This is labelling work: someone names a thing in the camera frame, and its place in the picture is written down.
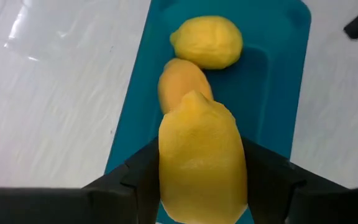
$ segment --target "teal cutting board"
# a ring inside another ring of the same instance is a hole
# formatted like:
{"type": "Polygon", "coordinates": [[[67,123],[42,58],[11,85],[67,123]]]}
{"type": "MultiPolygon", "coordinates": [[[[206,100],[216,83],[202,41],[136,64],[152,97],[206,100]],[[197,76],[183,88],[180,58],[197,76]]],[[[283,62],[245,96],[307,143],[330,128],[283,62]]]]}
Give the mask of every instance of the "teal cutting board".
{"type": "MultiPolygon", "coordinates": [[[[240,60],[205,74],[242,136],[290,157],[311,16],[300,0],[152,0],[106,172],[158,133],[157,83],[174,57],[169,35],[187,19],[224,16],[241,30],[240,60]]],[[[160,206],[158,221],[174,223],[160,206]]],[[[247,211],[238,223],[253,223],[247,211]]]]}

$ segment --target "lemon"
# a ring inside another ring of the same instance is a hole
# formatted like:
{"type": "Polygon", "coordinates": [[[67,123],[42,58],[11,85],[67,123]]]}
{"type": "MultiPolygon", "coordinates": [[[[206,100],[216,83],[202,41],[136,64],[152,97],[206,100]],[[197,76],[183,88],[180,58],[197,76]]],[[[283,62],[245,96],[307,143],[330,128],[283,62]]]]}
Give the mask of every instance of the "lemon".
{"type": "Polygon", "coordinates": [[[222,69],[239,60],[242,50],[240,30],[221,16],[200,16],[185,21],[170,36],[178,58],[200,68],[222,69]]]}
{"type": "Polygon", "coordinates": [[[246,160],[222,104],[187,93],[158,132],[160,194],[180,223],[235,223],[247,206],[246,160]]]}
{"type": "Polygon", "coordinates": [[[158,97],[162,112],[168,113],[179,105],[181,98],[191,90],[201,92],[213,100],[211,87],[200,68],[192,62],[174,58],[169,61],[158,81],[158,97]]]}

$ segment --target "yellow lemon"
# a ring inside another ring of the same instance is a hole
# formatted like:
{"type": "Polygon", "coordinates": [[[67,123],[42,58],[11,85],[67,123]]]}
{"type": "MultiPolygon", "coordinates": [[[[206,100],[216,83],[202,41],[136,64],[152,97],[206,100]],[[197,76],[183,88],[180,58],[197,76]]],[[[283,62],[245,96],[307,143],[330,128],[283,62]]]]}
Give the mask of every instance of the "yellow lemon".
{"type": "Polygon", "coordinates": [[[235,223],[247,206],[246,160],[222,104],[187,93],[158,132],[160,194],[180,223],[235,223]]]}
{"type": "Polygon", "coordinates": [[[175,54],[200,68],[222,69],[239,60],[240,30],[221,16],[200,16],[185,21],[170,36],[175,54]]]}
{"type": "Polygon", "coordinates": [[[179,105],[181,98],[191,90],[199,91],[207,99],[213,100],[211,87],[197,65],[178,58],[169,61],[158,82],[158,97],[163,114],[179,105]]]}

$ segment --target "white table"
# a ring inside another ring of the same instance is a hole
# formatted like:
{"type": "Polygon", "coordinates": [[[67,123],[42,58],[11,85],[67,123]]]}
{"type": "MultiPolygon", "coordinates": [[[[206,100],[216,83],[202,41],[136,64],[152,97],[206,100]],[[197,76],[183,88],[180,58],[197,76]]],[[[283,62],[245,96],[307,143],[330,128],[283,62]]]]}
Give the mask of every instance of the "white table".
{"type": "MultiPolygon", "coordinates": [[[[313,23],[292,161],[358,186],[356,0],[313,23]]],[[[81,187],[104,172],[150,0],[0,0],[0,186],[81,187]]]]}

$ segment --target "blue plastic tray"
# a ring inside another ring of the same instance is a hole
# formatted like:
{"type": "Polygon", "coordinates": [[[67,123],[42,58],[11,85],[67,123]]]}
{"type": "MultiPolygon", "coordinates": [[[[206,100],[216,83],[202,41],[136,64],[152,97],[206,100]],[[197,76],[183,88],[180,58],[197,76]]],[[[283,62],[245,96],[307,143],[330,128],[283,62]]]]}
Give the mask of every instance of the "blue plastic tray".
{"type": "MultiPolygon", "coordinates": [[[[169,35],[185,20],[224,16],[244,38],[240,60],[205,71],[216,101],[236,118],[242,136],[289,157],[310,12],[300,0],[152,0],[106,172],[158,133],[157,83],[174,57],[169,35]]],[[[173,223],[160,207],[158,221],[173,223]]],[[[253,223],[247,211],[238,223],[253,223]]]]}

